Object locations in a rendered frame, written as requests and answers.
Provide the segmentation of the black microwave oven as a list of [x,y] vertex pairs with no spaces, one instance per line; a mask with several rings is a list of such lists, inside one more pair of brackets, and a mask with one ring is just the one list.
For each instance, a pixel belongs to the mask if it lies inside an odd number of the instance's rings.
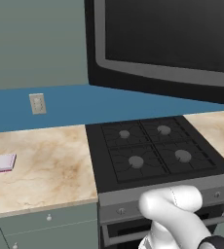
[[224,104],[224,87],[176,83],[105,69],[95,61],[94,0],[84,0],[88,78],[92,86],[126,89]]

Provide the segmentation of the grey framed microwave door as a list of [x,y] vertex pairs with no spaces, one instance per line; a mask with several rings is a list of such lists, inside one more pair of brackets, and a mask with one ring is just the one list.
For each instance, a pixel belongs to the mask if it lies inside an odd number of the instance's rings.
[[102,68],[224,87],[224,0],[94,0]]

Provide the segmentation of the grey-green cupboard door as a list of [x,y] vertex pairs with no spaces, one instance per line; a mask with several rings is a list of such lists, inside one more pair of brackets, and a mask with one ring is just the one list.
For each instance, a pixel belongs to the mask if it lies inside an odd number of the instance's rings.
[[98,249],[97,220],[5,236],[10,249]]

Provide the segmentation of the black gas hob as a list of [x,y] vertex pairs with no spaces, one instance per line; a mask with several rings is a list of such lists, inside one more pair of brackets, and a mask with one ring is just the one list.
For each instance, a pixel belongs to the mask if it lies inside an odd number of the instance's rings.
[[182,116],[86,126],[102,193],[224,174],[224,158]]

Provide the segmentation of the grey oven control panel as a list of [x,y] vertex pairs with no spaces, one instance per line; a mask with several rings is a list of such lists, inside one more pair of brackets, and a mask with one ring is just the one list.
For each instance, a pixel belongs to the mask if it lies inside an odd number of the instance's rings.
[[[188,179],[152,186],[138,187],[99,194],[99,220],[102,224],[111,224],[128,220],[141,219],[142,215],[137,209],[140,196],[150,190],[168,188],[173,186],[189,185],[195,186],[203,196],[203,207],[219,205],[224,203],[224,174],[207,176],[202,178]],[[124,215],[119,215],[117,210],[126,209]]]

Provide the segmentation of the grey-green drawer front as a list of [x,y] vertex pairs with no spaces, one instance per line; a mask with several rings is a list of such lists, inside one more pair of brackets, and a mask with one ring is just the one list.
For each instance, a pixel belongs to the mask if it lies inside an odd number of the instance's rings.
[[[52,215],[51,221],[47,221],[48,214]],[[89,203],[0,218],[0,228],[5,235],[10,235],[87,222],[96,218],[96,204]]]

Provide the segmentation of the beige wall socket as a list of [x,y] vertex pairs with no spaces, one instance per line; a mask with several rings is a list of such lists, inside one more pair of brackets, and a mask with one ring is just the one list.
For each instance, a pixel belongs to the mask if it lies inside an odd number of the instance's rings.
[[46,104],[43,93],[30,93],[29,100],[33,115],[46,114]]

